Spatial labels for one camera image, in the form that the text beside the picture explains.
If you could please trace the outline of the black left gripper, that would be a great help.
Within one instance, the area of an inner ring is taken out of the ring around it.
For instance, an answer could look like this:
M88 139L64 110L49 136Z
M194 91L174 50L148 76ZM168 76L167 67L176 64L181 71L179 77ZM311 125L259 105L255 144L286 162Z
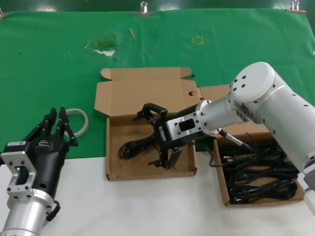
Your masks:
M69 125L66 109L61 107L56 132L51 130L57 118L57 111L52 108L27 136L23 145L6 145L6 152L25 151L36 169L36 177L32 187L55 197L64 166L65 155L69 147L77 147L77 139Z

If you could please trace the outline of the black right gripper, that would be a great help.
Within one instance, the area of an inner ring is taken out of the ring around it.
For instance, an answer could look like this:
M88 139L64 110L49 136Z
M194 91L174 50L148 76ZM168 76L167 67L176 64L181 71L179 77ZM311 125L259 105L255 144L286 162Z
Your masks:
M205 114L201 112L200 105L196 104L170 114L166 108L154 103L143 105L133 121L143 118L147 120L154 127L160 144L159 147L154 145L159 152L159 159L149 162L148 165L172 169L182 152L180 147L217 133L217 130L209 129L210 126L203 120Z

